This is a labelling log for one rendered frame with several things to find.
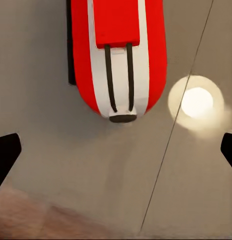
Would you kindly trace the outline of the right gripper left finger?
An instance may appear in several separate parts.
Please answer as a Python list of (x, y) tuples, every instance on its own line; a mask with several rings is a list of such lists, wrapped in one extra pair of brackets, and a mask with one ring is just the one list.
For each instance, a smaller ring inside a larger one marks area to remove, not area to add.
[(0, 186), (22, 151), (17, 133), (0, 137)]

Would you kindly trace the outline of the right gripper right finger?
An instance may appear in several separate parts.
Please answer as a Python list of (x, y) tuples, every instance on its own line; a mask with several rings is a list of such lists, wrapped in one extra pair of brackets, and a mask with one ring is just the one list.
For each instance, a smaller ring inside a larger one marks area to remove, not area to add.
[(224, 134), (220, 150), (232, 166), (232, 133)]

